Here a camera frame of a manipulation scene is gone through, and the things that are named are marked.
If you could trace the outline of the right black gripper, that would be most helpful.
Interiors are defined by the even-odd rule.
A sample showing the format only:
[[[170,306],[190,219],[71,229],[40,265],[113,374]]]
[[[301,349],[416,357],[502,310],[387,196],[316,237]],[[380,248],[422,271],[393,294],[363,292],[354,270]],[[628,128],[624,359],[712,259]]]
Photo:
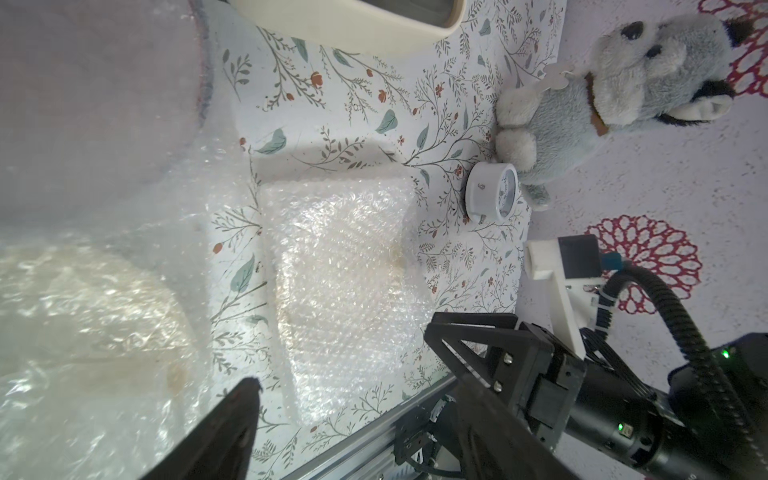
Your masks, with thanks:
[[[512,414],[490,391],[458,383],[436,421],[430,410],[419,408],[398,424],[398,465],[441,479],[577,477],[551,450],[586,376],[583,359],[513,313],[437,312],[424,339],[456,377],[468,375],[494,390]],[[428,442],[450,453],[459,467],[416,461],[415,453]]]

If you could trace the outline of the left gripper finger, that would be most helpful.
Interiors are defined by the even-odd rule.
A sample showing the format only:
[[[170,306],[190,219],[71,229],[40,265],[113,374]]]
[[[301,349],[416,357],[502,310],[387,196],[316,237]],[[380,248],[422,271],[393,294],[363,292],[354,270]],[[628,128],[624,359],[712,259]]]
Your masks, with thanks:
[[[244,479],[258,430],[261,392],[257,378],[242,379],[143,478]]]

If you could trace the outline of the bubble wrap sheet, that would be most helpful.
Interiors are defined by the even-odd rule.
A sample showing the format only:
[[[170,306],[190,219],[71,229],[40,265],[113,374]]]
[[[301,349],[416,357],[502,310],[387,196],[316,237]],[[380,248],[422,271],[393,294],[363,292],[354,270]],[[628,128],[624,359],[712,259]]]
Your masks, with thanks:
[[[395,165],[265,184],[258,195],[276,369],[310,425],[398,375],[434,302],[418,202]]]

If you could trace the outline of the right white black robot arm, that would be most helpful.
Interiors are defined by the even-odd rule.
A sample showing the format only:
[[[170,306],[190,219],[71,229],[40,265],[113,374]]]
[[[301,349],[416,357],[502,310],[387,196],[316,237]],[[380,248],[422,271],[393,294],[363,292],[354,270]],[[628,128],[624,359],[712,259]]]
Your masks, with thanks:
[[[630,385],[511,313],[438,312],[425,339],[455,375],[397,425],[397,464],[453,479],[570,479],[570,436],[649,479],[763,479],[765,463],[715,413],[691,366],[669,388]]]

